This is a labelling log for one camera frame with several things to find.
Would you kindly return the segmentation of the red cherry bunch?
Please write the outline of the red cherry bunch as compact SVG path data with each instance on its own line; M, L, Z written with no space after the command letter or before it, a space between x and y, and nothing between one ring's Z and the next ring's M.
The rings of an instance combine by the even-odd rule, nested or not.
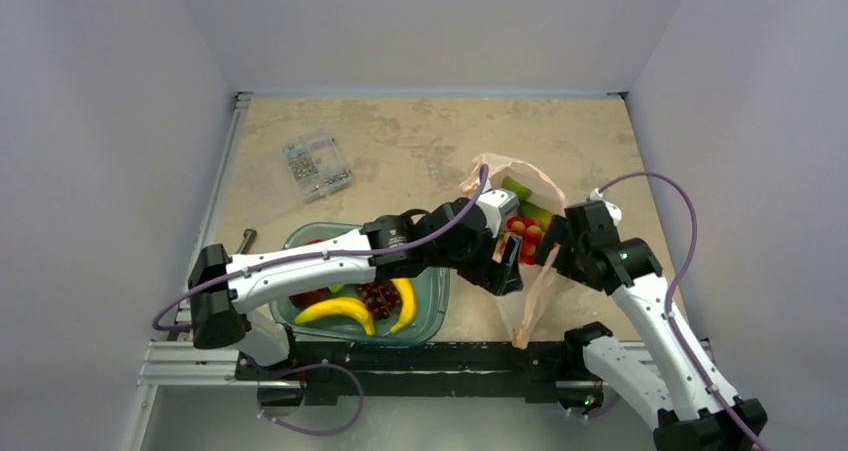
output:
M521 238L520 262L526 265L534 265L539 245L545 235L545 230L535 218L523 218L513 216L508 219L507 230L511 235Z

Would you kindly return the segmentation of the orange plastic bag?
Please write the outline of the orange plastic bag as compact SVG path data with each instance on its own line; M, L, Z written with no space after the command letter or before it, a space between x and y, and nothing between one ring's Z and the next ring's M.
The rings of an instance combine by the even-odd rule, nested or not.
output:
M482 153L472 160L469 175L461 182L461 193L470 196L479 186L478 174L483 165L488 166L488 179L492 188L503 188L512 179L531 191L526 201L546 211L560 213L568 204L563 191L536 166L493 153ZM514 347L525 349L532 341L543 339L538 331L541 318L553 308L556 295L571 288L574 282L556 273L552 251L541 265L521 264L519 271L523 289L496 297L499 316L507 332L507 341Z

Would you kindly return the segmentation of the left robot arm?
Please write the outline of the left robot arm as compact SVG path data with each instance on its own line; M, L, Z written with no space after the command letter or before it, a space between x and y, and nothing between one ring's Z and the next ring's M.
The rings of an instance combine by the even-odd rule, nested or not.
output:
M193 345L237 349L272 379L284 380L298 366L293 339L276 322L252 315L280 298L330 285L415 278L431 268L453 269L494 295L519 291L518 258L493 258L501 226L518 206L514 194L495 190L445 203L418 221L413 211L385 215L282 251L229 255L221 244L208 245L188 279Z

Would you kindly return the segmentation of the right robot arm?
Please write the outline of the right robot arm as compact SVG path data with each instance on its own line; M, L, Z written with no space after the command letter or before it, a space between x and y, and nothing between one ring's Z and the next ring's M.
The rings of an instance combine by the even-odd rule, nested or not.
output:
M587 201L553 216L537 263L605 293L621 309L652 359L644 365L599 322L564 335L561 363L576 378L610 385L644 420L658 450L754 450L768 416L744 399L699 344L668 295L648 244L622 240L606 203Z

